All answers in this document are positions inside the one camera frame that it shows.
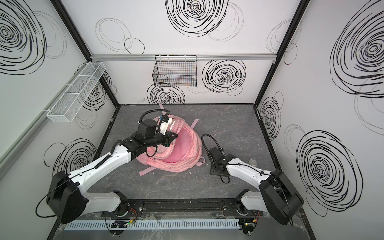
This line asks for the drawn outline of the pink student backpack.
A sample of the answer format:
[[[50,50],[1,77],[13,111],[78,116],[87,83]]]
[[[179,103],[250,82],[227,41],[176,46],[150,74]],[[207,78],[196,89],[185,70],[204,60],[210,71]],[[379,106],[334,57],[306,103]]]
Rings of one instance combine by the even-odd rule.
[[[160,104],[159,109],[144,112],[139,121],[151,119],[155,120],[159,125],[162,116],[168,116],[173,119],[172,123],[168,126],[168,131],[178,134],[178,137],[169,147],[158,145],[138,149],[137,152],[132,153],[133,159],[149,166],[140,172],[140,176],[155,169],[180,173],[205,163],[205,158],[202,157],[202,141],[194,130],[199,119],[195,119],[189,125],[184,119],[171,115],[170,111],[164,109],[163,105]]]

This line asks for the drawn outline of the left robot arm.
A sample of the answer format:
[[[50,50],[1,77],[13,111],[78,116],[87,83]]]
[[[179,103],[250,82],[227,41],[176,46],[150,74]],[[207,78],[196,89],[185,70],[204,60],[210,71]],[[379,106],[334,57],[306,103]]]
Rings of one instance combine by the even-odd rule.
[[[109,212],[124,217],[130,210],[129,200],[119,191],[90,193],[88,190],[103,177],[145,153],[149,147],[169,147],[177,138],[169,130],[173,119],[161,116],[158,121],[145,120],[130,137],[117,141],[112,149],[92,163],[70,173],[60,171],[51,181],[44,201],[61,224],[68,224],[90,213]]]

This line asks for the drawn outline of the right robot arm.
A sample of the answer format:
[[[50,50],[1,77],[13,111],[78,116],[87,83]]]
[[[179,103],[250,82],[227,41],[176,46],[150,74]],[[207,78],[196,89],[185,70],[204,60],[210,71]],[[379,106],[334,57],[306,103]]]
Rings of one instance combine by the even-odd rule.
[[[208,151],[208,157],[215,175],[228,180],[236,177],[258,190],[244,190],[237,196],[235,208],[239,214],[263,212],[282,225],[293,223],[293,216],[303,206],[304,200],[284,172],[259,169],[234,155],[224,155],[217,147]]]

